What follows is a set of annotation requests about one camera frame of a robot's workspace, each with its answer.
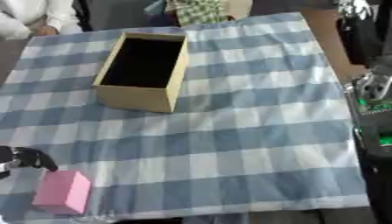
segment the white sleeve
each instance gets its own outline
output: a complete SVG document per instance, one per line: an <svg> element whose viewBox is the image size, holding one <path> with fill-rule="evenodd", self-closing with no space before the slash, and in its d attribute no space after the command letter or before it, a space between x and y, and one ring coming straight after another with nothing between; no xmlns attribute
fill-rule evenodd
<svg viewBox="0 0 392 224"><path fill-rule="evenodd" d="M46 24L60 31L61 26L73 15L74 0L47 0Z"/></svg>
<svg viewBox="0 0 392 224"><path fill-rule="evenodd" d="M3 39L26 39L30 29L19 20L0 11L0 37Z"/></svg>

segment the table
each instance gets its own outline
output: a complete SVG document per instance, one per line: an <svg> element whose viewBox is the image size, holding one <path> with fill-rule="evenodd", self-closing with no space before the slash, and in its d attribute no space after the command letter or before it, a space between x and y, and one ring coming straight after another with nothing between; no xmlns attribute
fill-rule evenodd
<svg viewBox="0 0 392 224"><path fill-rule="evenodd" d="M27 44L26 39L0 41L0 83L3 84Z"/></svg>
<svg viewBox="0 0 392 224"><path fill-rule="evenodd" d="M0 144L41 149L93 189L84 215L54 216L31 203L42 171L14 171L0 188L5 219L99 223L368 204L344 96L299 13L185 31L190 65L172 114L96 99L91 83L122 31L29 42L0 90Z"/></svg>

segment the blue checkered tablecloth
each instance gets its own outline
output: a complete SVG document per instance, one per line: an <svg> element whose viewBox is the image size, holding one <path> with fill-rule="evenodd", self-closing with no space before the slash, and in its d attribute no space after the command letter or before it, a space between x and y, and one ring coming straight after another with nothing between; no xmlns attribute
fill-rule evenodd
<svg viewBox="0 0 392 224"><path fill-rule="evenodd" d="M342 89L299 13L185 31L190 65L172 114L99 103L92 82L122 31L30 41L0 92L0 144L41 149L93 189L84 215L51 215L32 205L43 171L16 170L0 182L7 221L368 204Z"/></svg>

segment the pink block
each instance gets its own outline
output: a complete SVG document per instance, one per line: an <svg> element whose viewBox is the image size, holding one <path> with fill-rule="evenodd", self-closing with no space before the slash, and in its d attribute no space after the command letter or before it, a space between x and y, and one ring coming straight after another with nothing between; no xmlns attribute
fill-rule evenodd
<svg viewBox="0 0 392 224"><path fill-rule="evenodd" d="M90 188L79 171L48 171L32 204L53 214L83 214Z"/></svg>

